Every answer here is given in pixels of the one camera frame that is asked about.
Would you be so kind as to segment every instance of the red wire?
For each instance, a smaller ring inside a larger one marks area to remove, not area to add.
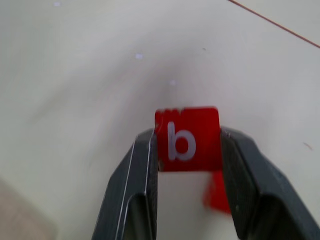
[[[306,39],[305,37],[295,33],[294,31],[291,31],[290,29],[288,29],[288,28],[276,23],[275,21],[272,21],[269,18],[266,18],[265,16],[262,16],[261,14],[259,14],[259,13],[255,12],[255,11],[251,10],[250,8],[247,8],[246,6],[240,4],[239,2],[237,2],[235,0],[228,0],[228,1],[230,1],[231,3],[233,3],[235,5],[238,5],[239,7],[249,11],[250,13],[253,13],[254,15],[257,15],[258,17],[260,17],[260,18],[262,18],[264,20],[267,20],[269,23],[272,23],[273,25],[276,25],[277,27],[287,31],[288,33],[291,33],[292,35],[295,35],[296,37],[302,39],[303,41],[306,41],[307,43],[312,44],[313,46],[315,46],[315,47],[320,49],[320,45],[314,43],[313,41],[310,41],[309,39]]]

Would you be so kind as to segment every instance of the red line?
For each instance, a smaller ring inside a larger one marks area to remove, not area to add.
[[[262,16],[261,14],[259,14],[259,13],[255,12],[255,11],[251,10],[250,8],[248,8],[248,7],[240,4],[239,2],[237,2],[237,1],[235,1],[235,0],[228,0],[228,1],[230,1],[231,3],[233,3],[233,4],[235,4],[235,5],[238,5],[239,7],[241,7],[241,8],[243,8],[243,9],[249,11],[250,13],[253,13],[254,15],[257,15],[258,17],[260,17],[260,18],[268,21],[269,23],[272,23],[273,25],[276,25],[277,27],[279,27],[279,28],[287,31],[288,33],[291,33],[292,35],[295,35],[296,37],[302,39],[303,41],[306,41],[307,43],[312,44],[313,46],[315,46],[315,47],[317,47],[317,48],[320,49],[320,45],[314,43],[313,41],[310,41],[310,40],[306,39],[305,37],[303,37],[303,36],[295,33],[294,31],[291,31],[290,29],[288,29],[288,28],[286,28],[286,27],[284,27],[284,26],[281,26],[279,23],[276,23],[275,21],[272,21],[272,20],[270,20],[269,18],[266,18],[265,16]]]

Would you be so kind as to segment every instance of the white surface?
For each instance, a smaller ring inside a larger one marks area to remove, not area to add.
[[[236,0],[255,12],[320,45],[317,0]]]
[[[217,106],[320,223],[317,48],[224,0],[2,1],[0,31],[0,176],[60,240],[91,239],[111,173],[175,106]],[[237,239],[207,179],[159,176],[158,240]]]

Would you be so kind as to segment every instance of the red object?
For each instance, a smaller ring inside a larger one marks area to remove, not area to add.
[[[219,113],[214,107],[157,110],[155,113],[159,170],[222,169]]]
[[[212,174],[212,178],[203,196],[203,204],[231,214],[222,171],[216,171]]]

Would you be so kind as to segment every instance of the white table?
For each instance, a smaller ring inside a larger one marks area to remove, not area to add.
[[[217,106],[320,223],[319,49],[226,0],[55,5],[0,3],[0,176],[59,240],[91,239],[135,135],[176,106]],[[158,240],[237,239],[229,216],[203,208],[207,180],[159,176]]]

